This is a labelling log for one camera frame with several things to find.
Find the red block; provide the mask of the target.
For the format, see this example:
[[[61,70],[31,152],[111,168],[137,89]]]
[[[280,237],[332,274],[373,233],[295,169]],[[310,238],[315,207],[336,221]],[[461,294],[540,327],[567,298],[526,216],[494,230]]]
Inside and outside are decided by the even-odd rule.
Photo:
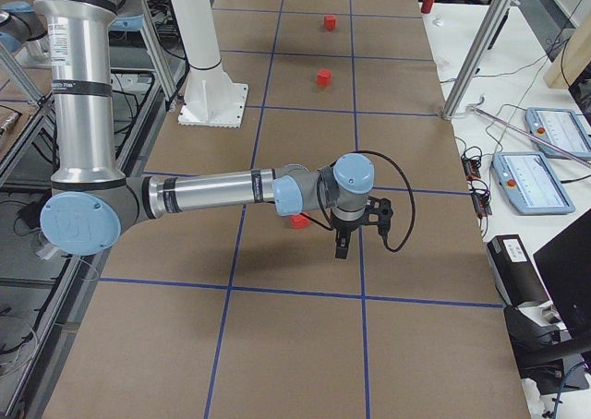
[[[296,215],[289,216],[290,227],[296,230],[304,229],[311,224],[307,213],[299,213]]]
[[[332,84],[332,72],[329,69],[320,69],[316,75],[316,84],[320,87],[329,87]]]
[[[323,17],[323,28],[325,30],[335,30],[337,27],[337,17],[335,15],[325,15]]]

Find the brown paper table mat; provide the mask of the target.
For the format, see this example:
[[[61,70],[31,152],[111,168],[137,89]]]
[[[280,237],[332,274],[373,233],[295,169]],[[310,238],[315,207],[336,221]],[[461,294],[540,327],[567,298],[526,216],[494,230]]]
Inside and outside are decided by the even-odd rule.
[[[44,416],[527,417],[417,0],[216,0],[213,16],[225,70],[250,87],[243,124],[169,116],[147,172],[375,150],[403,249],[367,227],[337,259],[332,233],[269,204],[144,222],[95,281]]]

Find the small electronics board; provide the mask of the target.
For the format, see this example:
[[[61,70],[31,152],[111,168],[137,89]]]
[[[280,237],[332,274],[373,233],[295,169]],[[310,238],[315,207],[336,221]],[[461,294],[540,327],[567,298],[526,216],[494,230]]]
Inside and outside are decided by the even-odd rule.
[[[482,158],[483,152],[481,148],[477,146],[467,147],[461,154],[461,162],[466,182],[468,184],[476,216],[479,219],[487,218],[492,214],[490,209],[491,192],[480,174]]]

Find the black label printer box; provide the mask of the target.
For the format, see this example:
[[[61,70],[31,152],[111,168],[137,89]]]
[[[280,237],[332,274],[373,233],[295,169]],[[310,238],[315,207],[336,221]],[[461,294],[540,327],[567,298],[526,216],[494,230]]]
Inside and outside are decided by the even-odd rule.
[[[538,307],[549,300],[518,234],[494,236],[486,247],[496,287],[506,305]]]

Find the metal rod with hook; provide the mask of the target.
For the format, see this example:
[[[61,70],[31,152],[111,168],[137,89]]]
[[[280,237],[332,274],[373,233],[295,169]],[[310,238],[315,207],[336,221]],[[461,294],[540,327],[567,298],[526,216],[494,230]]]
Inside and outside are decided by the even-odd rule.
[[[529,138],[547,157],[590,165],[590,136],[573,110],[529,107],[525,109],[526,130],[486,112],[479,103],[468,104],[466,110]]]

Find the near teach pendant tablet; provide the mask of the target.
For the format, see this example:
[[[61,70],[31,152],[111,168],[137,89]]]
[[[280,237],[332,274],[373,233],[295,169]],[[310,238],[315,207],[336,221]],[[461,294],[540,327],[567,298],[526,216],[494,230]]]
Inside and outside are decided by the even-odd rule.
[[[575,211],[542,152],[497,152],[492,158],[492,169],[518,214],[566,215]]]

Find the teach pendant tablet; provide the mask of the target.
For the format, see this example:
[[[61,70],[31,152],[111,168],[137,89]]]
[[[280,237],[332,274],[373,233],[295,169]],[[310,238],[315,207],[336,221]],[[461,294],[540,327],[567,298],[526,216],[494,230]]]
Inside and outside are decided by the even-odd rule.
[[[525,121],[534,137],[590,160],[590,135],[574,110],[530,107]]]
[[[566,215],[575,211],[542,152],[497,152],[492,158],[492,169],[518,214]]]

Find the far teach pendant tablet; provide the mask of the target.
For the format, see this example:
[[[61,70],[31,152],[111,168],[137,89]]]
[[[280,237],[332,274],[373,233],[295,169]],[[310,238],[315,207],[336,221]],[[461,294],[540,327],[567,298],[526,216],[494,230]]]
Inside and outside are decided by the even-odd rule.
[[[534,137],[590,160],[590,135],[574,110],[530,107],[525,121]]]

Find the white pedestal column base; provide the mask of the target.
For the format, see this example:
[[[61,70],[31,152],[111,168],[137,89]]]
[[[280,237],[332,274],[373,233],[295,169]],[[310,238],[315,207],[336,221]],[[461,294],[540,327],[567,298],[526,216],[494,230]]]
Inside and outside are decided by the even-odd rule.
[[[211,0],[171,0],[189,73],[179,123],[241,126],[248,85],[234,83],[223,69]]]

